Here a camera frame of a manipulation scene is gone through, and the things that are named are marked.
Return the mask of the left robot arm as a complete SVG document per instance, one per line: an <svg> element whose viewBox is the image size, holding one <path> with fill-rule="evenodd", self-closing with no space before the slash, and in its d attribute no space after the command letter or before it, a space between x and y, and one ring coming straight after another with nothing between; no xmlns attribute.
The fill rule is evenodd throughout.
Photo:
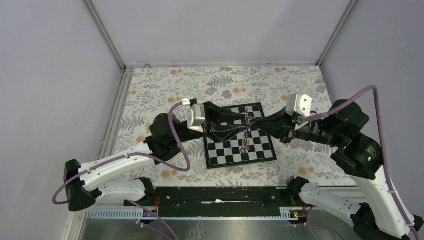
<svg viewBox="0 0 424 240"><path fill-rule="evenodd" d="M52 202L65 191L71 212L85 210L101 201L139 201L148 206L155 200L152 183L147 178L116 181L126 172L164 165L178 172L191 169L184 142L208 137L224 142L248 128L242 113L219 107L212 102L198 104L196 99L184 99L168 113L157 115L149 127L151 135L121 153L80 163L76 159L65 163L63 185L55 192Z"/></svg>

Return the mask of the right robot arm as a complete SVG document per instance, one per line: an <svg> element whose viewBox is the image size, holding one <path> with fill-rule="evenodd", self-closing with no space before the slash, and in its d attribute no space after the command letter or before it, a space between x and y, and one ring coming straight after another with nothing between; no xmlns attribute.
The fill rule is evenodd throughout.
<svg viewBox="0 0 424 240"><path fill-rule="evenodd" d="M345 223L363 240L407 240L418 235L424 225L422 217L411 214L403 204L389 174L383 140L362 133L369 116L351 100L336 101L323 114L312 115L299 126L301 117L286 108L255 120L253 128L263 130L283 144L303 140L335 147L331 159L360 188L365 202L347 200L322 191L305 178L287 182L287 201L322 209Z"/></svg>

